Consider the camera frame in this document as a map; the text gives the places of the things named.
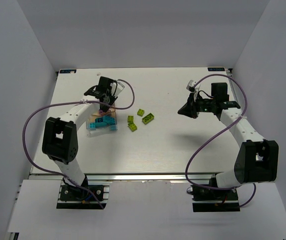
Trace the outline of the teal round printed lego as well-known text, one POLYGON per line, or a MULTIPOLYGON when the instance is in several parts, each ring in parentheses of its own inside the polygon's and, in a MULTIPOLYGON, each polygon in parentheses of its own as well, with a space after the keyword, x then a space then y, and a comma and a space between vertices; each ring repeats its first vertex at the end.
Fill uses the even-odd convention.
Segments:
POLYGON ((95 124, 97 128, 102 128, 107 126, 107 123, 103 120, 102 117, 96 118, 95 119, 95 124))

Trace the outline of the teal small lego cube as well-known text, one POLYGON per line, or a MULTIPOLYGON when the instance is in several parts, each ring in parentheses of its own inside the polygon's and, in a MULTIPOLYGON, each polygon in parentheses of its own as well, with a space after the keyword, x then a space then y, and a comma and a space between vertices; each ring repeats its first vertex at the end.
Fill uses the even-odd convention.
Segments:
POLYGON ((111 125, 111 126, 110 126, 110 130, 111 130, 111 131, 117 131, 117 130, 118 130, 118 126, 115 125, 115 124, 114 124, 114 125, 111 125))

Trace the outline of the purple sloped lego brick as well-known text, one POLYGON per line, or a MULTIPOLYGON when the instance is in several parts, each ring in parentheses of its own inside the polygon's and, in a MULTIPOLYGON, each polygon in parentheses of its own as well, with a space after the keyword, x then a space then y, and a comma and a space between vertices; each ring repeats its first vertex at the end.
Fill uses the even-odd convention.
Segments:
POLYGON ((111 112, 113 112, 113 111, 114 111, 114 109, 112 109, 112 108, 109 108, 107 111, 104 111, 104 110, 100 109, 100 110, 98 111, 98 113, 99 113, 100 115, 106 115, 106 114, 109 114, 109 113, 111 113, 111 112))

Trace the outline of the teal lego plate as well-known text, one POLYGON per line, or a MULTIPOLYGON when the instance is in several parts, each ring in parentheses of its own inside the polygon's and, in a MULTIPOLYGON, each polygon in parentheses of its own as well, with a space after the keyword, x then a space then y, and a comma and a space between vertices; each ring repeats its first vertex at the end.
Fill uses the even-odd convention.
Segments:
POLYGON ((115 118, 108 116, 108 115, 103 116, 103 121, 107 123, 108 125, 116 125, 115 118))

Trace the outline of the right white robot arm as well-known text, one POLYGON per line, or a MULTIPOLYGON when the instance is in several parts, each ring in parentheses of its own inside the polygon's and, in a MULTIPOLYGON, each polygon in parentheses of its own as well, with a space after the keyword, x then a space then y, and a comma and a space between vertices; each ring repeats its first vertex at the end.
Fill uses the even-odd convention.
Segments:
POLYGON ((233 168, 213 175, 207 189, 229 190, 244 184, 273 182, 277 178, 279 145, 260 135, 242 116, 241 107, 230 100, 225 82, 213 83, 208 98, 200 96, 195 81, 189 81, 187 102, 178 114, 197 118, 199 113, 213 113, 230 131, 239 146, 233 168))

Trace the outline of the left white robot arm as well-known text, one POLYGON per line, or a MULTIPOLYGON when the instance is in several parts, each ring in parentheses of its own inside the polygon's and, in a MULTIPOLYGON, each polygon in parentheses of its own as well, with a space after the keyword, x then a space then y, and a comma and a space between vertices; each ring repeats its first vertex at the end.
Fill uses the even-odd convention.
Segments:
POLYGON ((46 120, 42 152, 54 161, 69 185, 85 186, 85 174, 76 160, 79 128, 90 115, 107 112, 124 88, 117 80, 102 76, 98 85, 84 93, 81 103, 59 117, 46 120))

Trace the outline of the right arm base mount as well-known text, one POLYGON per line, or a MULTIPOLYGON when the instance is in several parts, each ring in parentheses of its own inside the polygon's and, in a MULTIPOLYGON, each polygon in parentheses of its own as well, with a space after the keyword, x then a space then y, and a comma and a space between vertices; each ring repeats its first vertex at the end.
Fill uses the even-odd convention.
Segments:
POLYGON ((192 196, 194 213, 239 212, 236 190, 214 190, 191 185, 186 190, 192 196))

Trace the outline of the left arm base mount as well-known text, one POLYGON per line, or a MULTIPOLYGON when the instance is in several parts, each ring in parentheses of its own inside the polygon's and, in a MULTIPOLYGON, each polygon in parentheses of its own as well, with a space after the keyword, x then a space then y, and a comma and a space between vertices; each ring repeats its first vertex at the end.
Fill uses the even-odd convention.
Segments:
POLYGON ((56 208, 63 210, 103 210, 109 198, 108 184, 89 183, 93 193, 61 182, 56 208))

